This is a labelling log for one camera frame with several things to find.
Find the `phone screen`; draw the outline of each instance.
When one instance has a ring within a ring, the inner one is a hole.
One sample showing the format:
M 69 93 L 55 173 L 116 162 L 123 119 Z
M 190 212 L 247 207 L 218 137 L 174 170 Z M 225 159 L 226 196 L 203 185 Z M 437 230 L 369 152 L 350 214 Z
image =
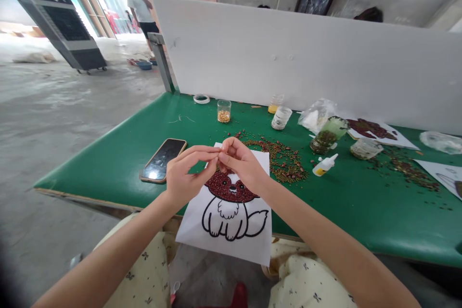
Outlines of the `phone screen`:
M 178 156 L 185 141 L 168 139 L 146 165 L 143 176 L 153 180 L 163 180 L 167 175 L 167 163 Z

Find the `white t-shirt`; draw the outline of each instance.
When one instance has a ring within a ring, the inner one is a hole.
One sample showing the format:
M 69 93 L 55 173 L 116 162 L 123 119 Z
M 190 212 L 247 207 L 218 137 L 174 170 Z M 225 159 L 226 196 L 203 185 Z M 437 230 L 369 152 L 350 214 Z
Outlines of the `white t-shirt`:
M 135 10 L 138 22 L 152 23 L 154 21 L 143 0 L 127 0 L 127 6 Z

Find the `green table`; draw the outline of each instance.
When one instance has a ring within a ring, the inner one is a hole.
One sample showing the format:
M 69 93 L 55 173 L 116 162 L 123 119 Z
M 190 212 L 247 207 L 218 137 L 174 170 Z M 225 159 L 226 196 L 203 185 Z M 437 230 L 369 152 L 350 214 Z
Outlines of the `green table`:
M 317 160 L 309 149 L 310 132 L 297 125 L 297 114 L 283 131 L 271 128 L 272 115 L 266 107 L 232 103 L 231 116 L 230 123 L 221 124 L 216 100 L 202 105 L 190 95 L 164 93 L 42 178 L 35 188 L 85 202 L 142 209 L 166 188 L 138 178 L 166 138 L 184 139 L 188 146 L 213 146 L 242 129 L 298 149 L 307 169 L 312 167 L 310 160 Z M 420 143 L 419 130 L 397 129 L 424 153 L 403 150 L 409 157 L 462 166 L 462 155 L 447 155 Z M 349 153 L 353 143 L 348 135 L 339 141 L 334 151 L 339 157 L 325 176 L 311 173 L 306 181 L 287 187 L 375 253 L 462 268 L 462 202 L 443 186 L 439 194 L 429 192 L 407 183 L 399 172 L 387 176 L 368 169 L 369 162 Z M 379 155 L 379 160 L 386 158 Z M 277 215 L 272 218 L 274 233 L 296 236 Z

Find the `finger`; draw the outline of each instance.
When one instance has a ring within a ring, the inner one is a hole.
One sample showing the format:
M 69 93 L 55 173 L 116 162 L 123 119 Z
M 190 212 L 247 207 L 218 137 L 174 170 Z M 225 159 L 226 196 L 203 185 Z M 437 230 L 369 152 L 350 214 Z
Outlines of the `finger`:
M 189 172 L 191 167 L 199 161 L 211 161 L 215 159 L 217 155 L 218 153 L 194 152 L 177 161 L 175 165 L 178 166 L 184 174 L 186 174 Z
M 186 149 L 180 155 L 177 156 L 176 161 L 180 161 L 187 157 L 189 154 L 194 152 L 206 152 L 206 153 L 218 153 L 220 148 L 210 147 L 210 146 L 192 146 L 191 148 Z
M 234 147 L 229 147 L 227 152 L 225 152 L 225 151 L 222 151 L 222 152 L 224 152 L 224 153 L 226 153 L 226 154 L 228 154 L 228 155 L 230 155 L 232 157 L 235 157 L 236 153 L 237 153 L 237 150 Z
M 232 156 L 229 156 L 225 153 L 218 154 L 218 159 L 222 162 L 223 165 L 232 168 L 234 172 L 238 173 L 239 168 L 241 167 L 241 161 L 234 159 Z
M 207 167 L 197 175 L 196 179 L 201 185 L 204 185 L 210 178 L 212 178 L 213 174 L 215 173 L 216 167 L 218 162 L 218 156 L 210 161 Z
M 230 148 L 235 149 L 238 151 L 239 149 L 247 149 L 245 144 L 243 144 L 241 141 L 239 141 L 235 137 L 229 137 L 223 141 L 223 144 L 221 146 L 221 151 L 224 153 L 228 153 Z
M 221 161 L 218 161 L 218 167 L 220 168 L 220 171 L 222 173 L 226 173 L 228 171 L 228 168 L 226 166 L 224 166 Z

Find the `black shorts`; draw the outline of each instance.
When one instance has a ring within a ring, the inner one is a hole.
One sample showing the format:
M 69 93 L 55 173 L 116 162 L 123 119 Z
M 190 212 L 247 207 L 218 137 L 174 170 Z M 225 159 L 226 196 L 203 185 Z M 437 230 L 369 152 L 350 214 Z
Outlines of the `black shorts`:
M 155 24 L 155 22 L 146 23 L 140 22 L 140 28 L 143 31 L 144 37 L 148 38 L 148 32 L 159 32 L 159 28 Z

